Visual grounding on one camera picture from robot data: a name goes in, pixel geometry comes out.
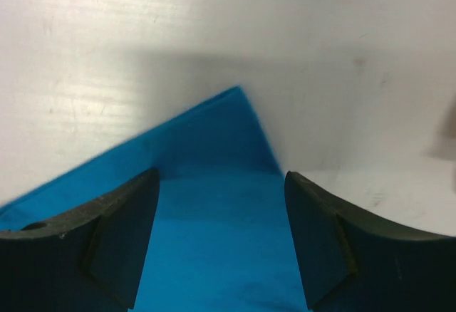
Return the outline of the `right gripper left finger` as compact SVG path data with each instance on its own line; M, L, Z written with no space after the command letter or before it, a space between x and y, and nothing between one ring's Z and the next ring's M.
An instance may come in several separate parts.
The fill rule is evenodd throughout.
M150 169L54 217L3 230L1 309L131 310L159 191L159 172Z

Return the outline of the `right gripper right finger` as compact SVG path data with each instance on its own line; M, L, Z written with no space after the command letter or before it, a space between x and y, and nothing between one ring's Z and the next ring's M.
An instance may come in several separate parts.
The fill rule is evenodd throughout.
M286 211L310 311L453 311L455 238L390 221L298 172Z

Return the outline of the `blue t shirt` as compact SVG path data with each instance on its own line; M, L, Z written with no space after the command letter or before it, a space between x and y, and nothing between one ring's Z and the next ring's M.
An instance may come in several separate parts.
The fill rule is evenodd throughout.
M160 194L137 311L305 311L284 176L244 91L226 90L1 208L17 230L148 168Z

